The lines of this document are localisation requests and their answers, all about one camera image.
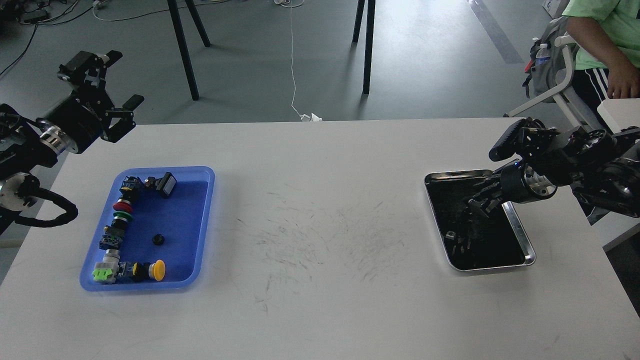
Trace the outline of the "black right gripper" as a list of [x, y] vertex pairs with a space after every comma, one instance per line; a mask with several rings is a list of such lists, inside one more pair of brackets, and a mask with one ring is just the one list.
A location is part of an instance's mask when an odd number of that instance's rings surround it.
[[505, 202], [526, 204], [550, 199], [558, 189], [526, 162], [508, 162], [493, 174], [497, 177], [473, 185], [477, 193], [466, 201], [467, 211], [476, 217], [489, 219], [491, 212]]

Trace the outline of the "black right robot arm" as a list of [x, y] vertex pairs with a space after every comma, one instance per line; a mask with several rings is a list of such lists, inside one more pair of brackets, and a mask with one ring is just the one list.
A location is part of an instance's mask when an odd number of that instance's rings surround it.
[[[518, 159], [511, 160], [513, 155]], [[469, 213], [489, 216], [506, 202], [550, 199], [569, 186], [579, 203], [638, 218], [639, 128], [610, 134], [579, 125], [561, 132], [528, 117], [510, 125], [488, 153], [509, 162], [477, 184]]]

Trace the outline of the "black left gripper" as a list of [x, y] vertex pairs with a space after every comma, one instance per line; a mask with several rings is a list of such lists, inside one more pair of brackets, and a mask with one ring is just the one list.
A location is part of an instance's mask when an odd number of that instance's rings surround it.
[[119, 61], [123, 54], [110, 50], [106, 54], [79, 51], [69, 62], [60, 64], [57, 77], [70, 84], [70, 95], [38, 118], [42, 131], [56, 126], [71, 139], [70, 152], [81, 154], [98, 137], [116, 143], [137, 125], [134, 111], [145, 98], [132, 95], [121, 108], [106, 91], [106, 70]]

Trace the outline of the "person's hand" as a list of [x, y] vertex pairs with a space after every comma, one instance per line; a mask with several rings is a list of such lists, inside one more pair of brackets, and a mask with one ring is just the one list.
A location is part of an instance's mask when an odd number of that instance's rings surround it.
[[640, 95], [640, 71], [628, 61], [609, 64], [606, 96], [610, 100], [637, 99]]

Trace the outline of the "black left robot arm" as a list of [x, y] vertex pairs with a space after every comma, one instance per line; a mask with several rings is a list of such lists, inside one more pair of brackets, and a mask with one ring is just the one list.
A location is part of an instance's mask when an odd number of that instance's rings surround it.
[[66, 98], [36, 120], [13, 107], [1, 105], [1, 230], [10, 224], [52, 228], [68, 224], [79, 214], [77, 206], [60, 194], [41, 187], [32, 169], [54, 167], [68, 151], [81, 154], [96, 139], [118, 142], [135, 126], [134, 110], [144, 97], [133, 95], [116, 107], [106, 92], [106, 71], [122, 53], [78, 52], [59, 67], [57, 76], [71, 86]]

